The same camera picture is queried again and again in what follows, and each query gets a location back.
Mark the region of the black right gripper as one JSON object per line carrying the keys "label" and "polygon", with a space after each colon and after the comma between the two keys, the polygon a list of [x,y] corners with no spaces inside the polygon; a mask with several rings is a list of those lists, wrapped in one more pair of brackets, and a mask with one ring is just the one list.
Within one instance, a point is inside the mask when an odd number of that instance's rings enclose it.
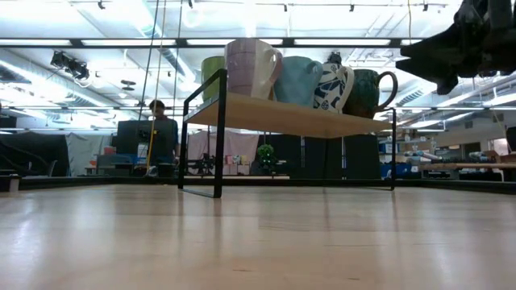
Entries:
{"label": "black right gripper", "polygon": [[[438,95],[449,94],[458,76],[511,74],[516,71],[516,3],[462,0],[447,30],[401,48],[400,54],[405,59],[396,68],[417,77],[438,77]],[[458,76],[451,73],[452,66]]]}

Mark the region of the blue and white patterned mug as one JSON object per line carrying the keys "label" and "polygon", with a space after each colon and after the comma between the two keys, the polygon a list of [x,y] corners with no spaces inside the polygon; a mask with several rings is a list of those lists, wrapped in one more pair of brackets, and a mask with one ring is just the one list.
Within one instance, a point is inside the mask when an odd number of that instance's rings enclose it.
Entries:
{"label": "blue and white patterned mug", "polygon": [[352,91],[354,70],[336,63],[325,63],[322,68],[322,77],[314,91],[314,108],[341,114]]}

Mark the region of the light blue mug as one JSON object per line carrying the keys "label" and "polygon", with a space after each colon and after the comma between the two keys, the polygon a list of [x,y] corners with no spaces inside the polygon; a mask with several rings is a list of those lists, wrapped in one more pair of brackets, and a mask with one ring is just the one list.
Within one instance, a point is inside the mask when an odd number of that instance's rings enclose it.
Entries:
{"label": "light blue mug", "polygon": [[314,91],[322,74],[323,65],[316,60],[304,56],[285,57],[281,75],[274,85],[276,100],[312,108]]}

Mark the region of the purple mug with white handle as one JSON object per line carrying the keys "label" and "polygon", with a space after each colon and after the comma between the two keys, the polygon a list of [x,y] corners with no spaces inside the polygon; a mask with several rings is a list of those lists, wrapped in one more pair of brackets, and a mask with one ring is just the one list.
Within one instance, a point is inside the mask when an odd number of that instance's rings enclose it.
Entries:
{"label": "purple mug with white handle", "polygon": [[236,39],[225,47],[227,90],[269,100],[281,74],[282,54],[259,39]]}

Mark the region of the long wooden table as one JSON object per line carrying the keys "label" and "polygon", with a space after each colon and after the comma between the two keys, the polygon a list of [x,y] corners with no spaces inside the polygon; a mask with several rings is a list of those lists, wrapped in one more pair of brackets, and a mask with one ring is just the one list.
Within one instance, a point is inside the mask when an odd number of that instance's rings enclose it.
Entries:
{"label": "long wooden table", "polygon": [[461,168],[488,168],[488,169],[508,169],[516,170],[516,164],[469,164],[469,163],[452,163],[452,164],[423,164],[419,166],[421,171],[424,170],[458,170]]}

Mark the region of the blue storage bins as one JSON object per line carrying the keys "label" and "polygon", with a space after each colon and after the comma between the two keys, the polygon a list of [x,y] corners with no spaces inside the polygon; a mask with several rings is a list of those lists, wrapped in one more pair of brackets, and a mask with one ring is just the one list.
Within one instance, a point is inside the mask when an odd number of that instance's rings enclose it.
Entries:
{"label": "blue storage bins", "polygon": [[[381,178],[389,179],[392,174],[392,164],[391,163],[381,164],[380,170],[381,170]],[[408,164],[408,163],[396,163],[395,170],[396,170],[397,178],[406,178],[407,176],[410,176],[412,173],[412,165]]]}

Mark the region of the black room divider panels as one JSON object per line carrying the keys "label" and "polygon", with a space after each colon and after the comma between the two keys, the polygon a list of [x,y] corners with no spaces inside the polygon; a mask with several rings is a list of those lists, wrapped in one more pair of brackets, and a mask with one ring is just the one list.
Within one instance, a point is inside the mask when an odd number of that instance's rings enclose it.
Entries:
{"label": "black room divider panels", "polygon": [[292,179],[358,180],[381,177],[377,137],[317,139],[273,135],[268,143],[280,162],[276,171]]}

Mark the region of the overhead rig light bar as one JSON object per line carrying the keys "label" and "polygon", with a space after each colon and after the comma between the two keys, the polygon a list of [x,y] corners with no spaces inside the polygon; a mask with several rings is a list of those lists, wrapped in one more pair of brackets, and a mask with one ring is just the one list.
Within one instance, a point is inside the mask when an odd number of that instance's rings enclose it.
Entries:
{"label": "overhead rig light bar", "polygon": [[[143,48],[222,48],[232,38],[0,38],[0,48],[72,48],[72,49],[143,49]],[[275,48],[401,48],[420,38],[263,38]]]}

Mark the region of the green potted plant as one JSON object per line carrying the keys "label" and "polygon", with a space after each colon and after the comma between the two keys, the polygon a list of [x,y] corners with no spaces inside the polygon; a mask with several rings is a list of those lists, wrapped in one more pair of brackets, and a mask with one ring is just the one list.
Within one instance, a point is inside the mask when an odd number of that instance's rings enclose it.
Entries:
{"label": "green potted plant", "polygon": [[272,175],[277,162],[273,147],[270,144],[263,144],[257,148],[257,153],[262,171],[267,175]]}

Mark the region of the pale pink cloth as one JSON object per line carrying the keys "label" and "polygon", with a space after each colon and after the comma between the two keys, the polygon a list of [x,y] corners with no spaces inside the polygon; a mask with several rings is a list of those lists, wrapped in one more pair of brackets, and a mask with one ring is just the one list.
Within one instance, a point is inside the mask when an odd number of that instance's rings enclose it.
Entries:
{"label": "pale pink cloth", "polygon": [[[216,155],[217,133],[201,130],[188,136],[187,157],[200,160],[204,153]],[[226,155],[246,155],[251,163],[255,160],[259,135],[240,134],[232,130],[224,132],[223,164]]]}

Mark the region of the person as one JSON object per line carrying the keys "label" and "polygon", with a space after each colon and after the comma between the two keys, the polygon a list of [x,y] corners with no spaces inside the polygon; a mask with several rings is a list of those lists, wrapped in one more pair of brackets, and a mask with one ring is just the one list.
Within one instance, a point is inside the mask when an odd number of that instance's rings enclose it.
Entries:
{"label": "person", "polygon": [[152,145],[148,149],[150,162],[146,176],[167,176],[177,165],[179,152],[178,124],[165,115],[165,105],[160,100],[149,104],[152,111],[155,134],[152,135]]}

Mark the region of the black monitor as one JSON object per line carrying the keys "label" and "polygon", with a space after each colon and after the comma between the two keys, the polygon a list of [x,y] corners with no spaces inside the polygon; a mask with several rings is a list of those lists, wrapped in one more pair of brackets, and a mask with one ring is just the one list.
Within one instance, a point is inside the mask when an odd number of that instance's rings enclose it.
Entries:
{"label": "black monitor", "polygon": [[138,155],[140,144],[149,144],[151,136],[151,121],[122,121],[119,122],[115,141],[113,142],[118,154]]}

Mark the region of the black ceiling spotlights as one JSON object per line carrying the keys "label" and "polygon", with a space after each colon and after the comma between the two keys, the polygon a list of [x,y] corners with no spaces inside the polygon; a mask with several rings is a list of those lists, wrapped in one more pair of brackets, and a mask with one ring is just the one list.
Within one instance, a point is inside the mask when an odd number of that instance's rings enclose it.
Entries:
{"label": "black ceiling spotlights", "polygon": [[74,80],[85,81],[89,78],[87,63],[66,56],[63,52],[53,52],[50,65],[57,69],[64,70]]}

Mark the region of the wooden shelf with black frame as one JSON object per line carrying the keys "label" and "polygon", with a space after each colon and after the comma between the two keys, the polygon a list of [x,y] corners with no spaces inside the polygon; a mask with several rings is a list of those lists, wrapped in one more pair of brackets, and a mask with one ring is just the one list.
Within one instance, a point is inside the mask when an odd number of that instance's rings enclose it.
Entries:
{"label": "wooden shelf with black frame", "polygon": [[[188,125],[215,126],[217,133],[211,193],[186,188]],[[183,102],[181,153],[177,187],[199,196],[220,198],[223,193],[223,147],[227,128],[335,139],[390,129],[396,143],[397,122],[381,122],[346,114],[325,113],[289,103],[240,96],[227,91],[227,70],[221,68],[198,86]]]}

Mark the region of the black table frame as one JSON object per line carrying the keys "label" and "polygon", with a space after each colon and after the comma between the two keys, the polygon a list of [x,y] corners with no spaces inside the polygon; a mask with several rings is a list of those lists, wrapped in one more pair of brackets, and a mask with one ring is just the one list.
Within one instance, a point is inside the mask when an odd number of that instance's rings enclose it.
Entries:
{"label": "black table frame", "polygon": [[[80,177],[37,177],[37,176],[0,176],[0,193],[16,190],[56,189],[65,187],[97,186],[108,184],[131,185],[176,185],[177,181],[158,177],[117,177],[117,176],[80,176]],[[279,179],[279,178],[224,178],[224,186],[268,186],[268,187],[332,187],[332,188],[401,188],[421,187],[430,189],[449,189],[483,193],[499,193],[516,196],[516,182],[474,181],[474,180],[316,180],[316,179]]]}

